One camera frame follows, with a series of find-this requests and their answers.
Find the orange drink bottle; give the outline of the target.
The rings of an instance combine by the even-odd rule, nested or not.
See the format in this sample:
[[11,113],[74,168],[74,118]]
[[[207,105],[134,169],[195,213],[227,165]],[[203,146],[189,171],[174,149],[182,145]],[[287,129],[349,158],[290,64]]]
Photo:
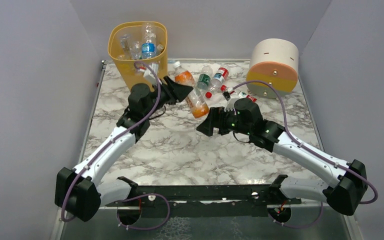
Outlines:
[[200,90],[196,87],[195,79],[193,75],[182,67],[182,64],[179,61],[176,61],[173,64],[174,68],[174,80],[176,83],[193,87],[193,90],[188,94],[185,101],[190,108],[190,112],[194,118],[201,118],[209,113],[209,107],[204,100],[204,96],[201,94]]

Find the clear bottle red white label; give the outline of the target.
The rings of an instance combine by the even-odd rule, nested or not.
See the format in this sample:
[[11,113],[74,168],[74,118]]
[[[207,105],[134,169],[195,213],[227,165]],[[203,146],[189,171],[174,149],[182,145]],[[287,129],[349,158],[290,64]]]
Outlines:
[[240,98],[247,98],[247,99],[250,99],[252,102],[256,102],[257,101],[257,99],[255,98],[255,97],[253,97],[252,95],[250,95],[250,94],[248,94],[247,92],[243,92],[243,91],[240,91],[239,93],[238,93],[238,96],[240,97]]

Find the clear bottle red blue label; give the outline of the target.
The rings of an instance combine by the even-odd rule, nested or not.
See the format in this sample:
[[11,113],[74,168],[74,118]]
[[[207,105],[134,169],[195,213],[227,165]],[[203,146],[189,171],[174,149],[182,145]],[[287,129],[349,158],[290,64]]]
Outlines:
[[230,66],[228,64],[222,64],[211,78],[205,97],[210,99],[214,94],[220,92],[222,85],[225,84],[229,75]]

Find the clear unlabeled bottle white cap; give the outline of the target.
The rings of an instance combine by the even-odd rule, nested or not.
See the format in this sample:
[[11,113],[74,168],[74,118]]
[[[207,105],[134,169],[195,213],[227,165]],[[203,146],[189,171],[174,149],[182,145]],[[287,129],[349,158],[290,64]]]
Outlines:
[[157,45],[156,54],[160,55],[164,51],[165,47],[162,44]]

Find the clear bottle bright blue label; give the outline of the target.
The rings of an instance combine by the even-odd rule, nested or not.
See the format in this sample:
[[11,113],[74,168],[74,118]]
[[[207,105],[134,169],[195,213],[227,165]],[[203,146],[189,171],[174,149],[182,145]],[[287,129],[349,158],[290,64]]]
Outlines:
[[157,55],[157,30],[152,22],[142,24],[141,55],[143,59],[151,59]]

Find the small clear bottle blue cap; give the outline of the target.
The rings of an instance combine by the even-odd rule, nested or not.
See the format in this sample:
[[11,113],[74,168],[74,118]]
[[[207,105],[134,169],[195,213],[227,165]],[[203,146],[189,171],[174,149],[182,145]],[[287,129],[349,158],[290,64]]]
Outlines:
[[132,60],[131,42],[132,42],[132,37],[130,34],[123,34],[119,37],[120,46],[124,53],[124,57],[127,60]]

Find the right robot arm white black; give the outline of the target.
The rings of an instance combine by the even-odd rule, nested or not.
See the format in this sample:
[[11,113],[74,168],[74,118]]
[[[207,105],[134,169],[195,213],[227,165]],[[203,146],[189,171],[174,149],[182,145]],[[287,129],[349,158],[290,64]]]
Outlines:
[[306,144],[286,128],[264,119],[259,106],[242,98],[231,108],[212,107],[196,130],[208,137],[230,132],[247,135],[249,142],[271,153],[284,156],[320,179],[278,177],[273,184],[281,198],[304,198],[327,203],[340,214],[352,216],[368,189],[366,166],[359,160],[347,162]]

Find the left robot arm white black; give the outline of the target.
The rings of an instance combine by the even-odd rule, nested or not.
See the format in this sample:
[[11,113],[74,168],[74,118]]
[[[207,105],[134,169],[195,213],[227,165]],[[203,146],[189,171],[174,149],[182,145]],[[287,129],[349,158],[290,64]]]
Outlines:
[[104,187],[101,179],[150,127],[150,116],[164,105],[185,100],[193,87],[182,85],[165,76],[164,83],[135,84],[128,96],[128,106],[107,139],[72,169],[62,168],[56,175],[54,203],[83,222],[89,221],[100,207],[118,199],[126,199],[132,186],[126,181]]

